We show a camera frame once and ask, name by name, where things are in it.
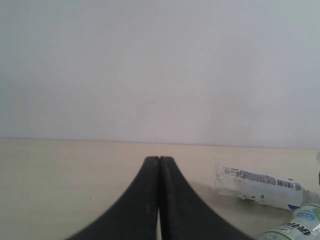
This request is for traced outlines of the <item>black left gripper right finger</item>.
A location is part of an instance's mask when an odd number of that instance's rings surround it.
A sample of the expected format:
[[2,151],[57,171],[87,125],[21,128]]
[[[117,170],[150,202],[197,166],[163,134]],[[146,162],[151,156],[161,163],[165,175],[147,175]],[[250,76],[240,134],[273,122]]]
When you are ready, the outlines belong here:
[[193,190],[173,157],[159,159],[158,209],[163,240],[250,240]]

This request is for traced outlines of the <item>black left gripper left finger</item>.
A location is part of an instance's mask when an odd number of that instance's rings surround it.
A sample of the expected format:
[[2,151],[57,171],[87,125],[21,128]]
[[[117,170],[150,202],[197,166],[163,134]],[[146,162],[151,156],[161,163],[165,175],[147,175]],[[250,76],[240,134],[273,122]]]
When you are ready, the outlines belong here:
[[148,156],[119,199],[69,240],[155,240],[160,159]]

